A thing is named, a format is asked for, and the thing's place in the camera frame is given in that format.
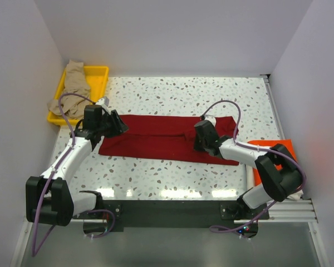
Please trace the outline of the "dark red t shirt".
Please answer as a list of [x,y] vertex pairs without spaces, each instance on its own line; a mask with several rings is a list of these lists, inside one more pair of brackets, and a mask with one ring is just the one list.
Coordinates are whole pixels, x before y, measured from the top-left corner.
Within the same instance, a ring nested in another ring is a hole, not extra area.
[[200,121],[199,117],[122,115],[121,119],[129,127],[128,131],[104,138],[99,155],[239,165],[237,161],[194,150],[194,125]]

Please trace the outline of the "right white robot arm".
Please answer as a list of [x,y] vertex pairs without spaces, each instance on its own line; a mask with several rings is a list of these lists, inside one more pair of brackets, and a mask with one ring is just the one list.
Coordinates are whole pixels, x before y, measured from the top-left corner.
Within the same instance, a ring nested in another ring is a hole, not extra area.
[[196,147],[223,160],[232,160],[256,169],[261,184],[238,198],[237,213],[248,219],[257,208],[273,200],[282,202],[301,189],[305,174],[285,145],[257,146],[238,142],[228,136],[219,136],[214,125],[202,120],[194,126]]

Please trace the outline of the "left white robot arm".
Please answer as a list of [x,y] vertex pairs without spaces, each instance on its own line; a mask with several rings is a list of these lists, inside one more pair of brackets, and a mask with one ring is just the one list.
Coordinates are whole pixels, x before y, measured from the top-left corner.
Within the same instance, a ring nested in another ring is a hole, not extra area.
[[116,110],[102,105],[88,105],[75,127],[70,127],[70,139],[55,162],[40,176],[26,182],[26,218],[32,223],[66,226],[81,213],[98,218],[104,213],[101,193],[83,190],[76,194],[70,181],[84,160],[104,137],[112,138],[128,130]]

